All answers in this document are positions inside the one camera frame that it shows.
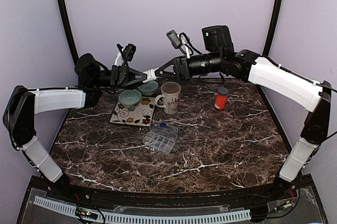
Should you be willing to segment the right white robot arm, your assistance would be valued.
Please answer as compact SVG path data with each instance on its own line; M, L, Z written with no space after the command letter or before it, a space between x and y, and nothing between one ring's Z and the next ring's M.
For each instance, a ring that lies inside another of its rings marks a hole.
M157 68L155 76L179 82L197 75L221 72L271 89L308 111L300 138L279 171L280 180L269 187L269 196L279 200L288 193L288 182L296 178L319 146L328 139L331 84L308 79L250 50L235 52L230 30L225 25L203 28L202 35L206 54L175 57Z

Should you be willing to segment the small white pill bottle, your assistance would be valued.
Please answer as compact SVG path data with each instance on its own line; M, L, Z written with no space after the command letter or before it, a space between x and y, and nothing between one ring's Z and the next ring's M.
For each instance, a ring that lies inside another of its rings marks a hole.
M155 71L156 71L156 68L144 71L143 73L146 74L146 79L143 80L143 83L148 83L148 82L157 80Z

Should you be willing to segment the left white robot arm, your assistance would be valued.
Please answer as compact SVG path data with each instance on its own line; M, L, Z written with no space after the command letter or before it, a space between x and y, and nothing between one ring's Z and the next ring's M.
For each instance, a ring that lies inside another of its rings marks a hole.
M35 115L63 109L91 108L97 105L104 91L138 87L155 77L155 70L139 72L129 67L133 55L121 51L111 69L94 59L90 53L82 55L76 65L80 84L77 87L28 89L14 88L3 114L3 124L9 133L12 147L21 151L49 182L63 201L74 197L74 188L67 184L68 176L56 164L38 139Z

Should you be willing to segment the orange pill bottle grey cap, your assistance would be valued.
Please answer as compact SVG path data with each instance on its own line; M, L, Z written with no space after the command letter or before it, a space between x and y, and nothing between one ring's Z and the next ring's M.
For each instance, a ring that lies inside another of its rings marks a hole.
M217 90L214 107L218 110L223 110L226 106L227 95L229 91L225 87L219 87Z

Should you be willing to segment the clear plastic pill organizer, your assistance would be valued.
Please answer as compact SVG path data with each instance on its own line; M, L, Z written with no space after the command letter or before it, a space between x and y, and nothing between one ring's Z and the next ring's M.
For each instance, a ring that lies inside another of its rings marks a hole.
M154 149L169 154L177 140L178 128L164 122L152 120L150 129L143 138L143 144Z

